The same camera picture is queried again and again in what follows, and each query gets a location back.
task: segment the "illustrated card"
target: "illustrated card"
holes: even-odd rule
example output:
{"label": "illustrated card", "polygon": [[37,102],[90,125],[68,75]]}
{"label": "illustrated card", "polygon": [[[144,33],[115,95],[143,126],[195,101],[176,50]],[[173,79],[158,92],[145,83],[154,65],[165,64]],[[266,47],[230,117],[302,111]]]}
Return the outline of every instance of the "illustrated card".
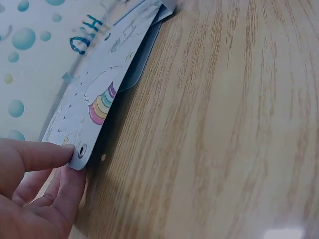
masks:
{"label": "illustrated card", "polygon": [[161,6],[160,0],[143,1],[107,31],[66,89],[43,141],[75,145],[70,167],[80,170],[89,160],[125,73]]}

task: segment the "rainbow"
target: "rainbow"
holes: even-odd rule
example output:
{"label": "rainbow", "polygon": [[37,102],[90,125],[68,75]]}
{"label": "rainbow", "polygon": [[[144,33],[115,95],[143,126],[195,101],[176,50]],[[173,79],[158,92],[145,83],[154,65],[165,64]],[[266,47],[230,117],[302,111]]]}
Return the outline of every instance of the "rainbow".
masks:
{"label": "rainbow", "polygon": [[91,105],[89,105],[90,117],[94,123],[98,125],[102,125],[104,123],[115,94],[116,91],[114,90],[112,82],[108,89],[103,94],[99,95]]}

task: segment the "eyelet hole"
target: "eyelet hole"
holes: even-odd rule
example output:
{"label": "eyelet hole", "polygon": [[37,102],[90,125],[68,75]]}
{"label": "eyelet hole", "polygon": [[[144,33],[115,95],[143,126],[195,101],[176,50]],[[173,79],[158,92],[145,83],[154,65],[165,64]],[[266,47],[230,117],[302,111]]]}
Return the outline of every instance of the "eyelet hole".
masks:
{"label": "eyelet hole", "polygon": [[86,152],[86,144],[84,144],[79,151],[79,158],[83,158],[83,156],[85,155]]}

